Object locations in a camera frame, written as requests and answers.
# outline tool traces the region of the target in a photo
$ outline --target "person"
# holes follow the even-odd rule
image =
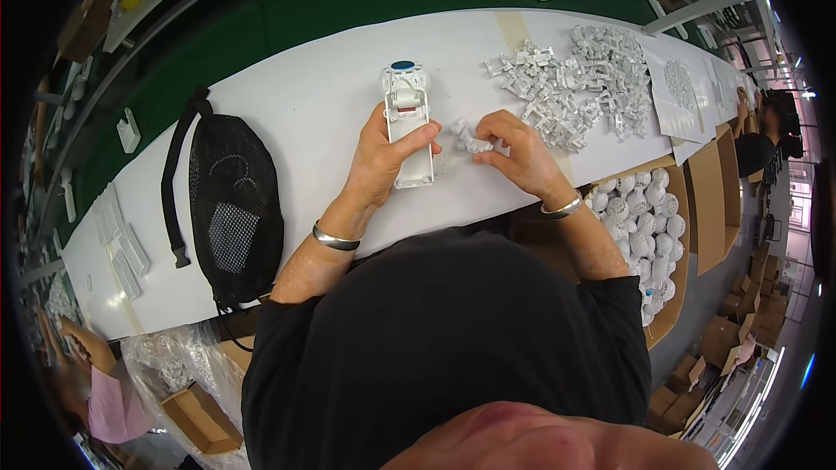
[[[767,167],[778,151],[779,142],[788,136],[788,119],[785,111],[774,101],[764,101],[760,93],[755,96],[758,128],[748,124],[749,120],[746,90],[737,88],[737,118],[731,129],[737,151],[737,174],[745,178]]]
[[[61,335],[72,336],[80,344],[81,351],[70,346],[75,360],[71,363],[41,308],[38,318],[57,358],[57,366],[44,371],[47,390],[73,433],[86,429],[103,443],[121,444],[148,432],[154,421],[142,407],[130,379],[120,374],[121,365],[107,343],[66,316],[59,316]]]
[[[539,197],[545,218],[569,214],[555,225],[583,283],[463,228],[406,238],[348,272],[354,251],[341,248],[363,237],[403,160],[442,151],[436,121],[389,143],[383,109],[259,309],[242,399],[252,467],[716,468],[701,447],[639,426],[651,393],[639,279],[511,113],[475,129],[509,155],[472,160]]]

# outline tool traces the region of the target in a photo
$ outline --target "black mesh bag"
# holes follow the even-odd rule
[[[282,258],[284,220],[270,153],[244,120],[215,114],[208,94],[208,89],[199,88],[177,122],[161,195],[179,269],[191,260],[177,223],[172,180],[185,133],[199,112],[189,156],[192,232],[197,263],[223,314],[270,292]]]

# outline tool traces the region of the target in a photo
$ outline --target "bracelet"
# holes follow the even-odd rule
[[[574,200],[572,200],[568,204],[564,205],[563,207],[560,207],[556,211],[547,211],[546,204],[543,203],[542,205],[540,205],[540,212],[548,215],[550,220],[559,220],[560,218],[566,218],[567,216],[574,214],[574,212],[578,210],[578,207],[580,207],[582,199],[583,197],[580,195],[580,191],[578,189],[575,189]]]
[[[319,220],[313,224],[313,230],[311,230],[311,235],[313,235],[316,240],[326,247],[336,248],[337,250],[355,250],[361,245],[361,241],[359,239],[342,239],[342,238],[335,238],[334,236],[329,236],[319,230]]]

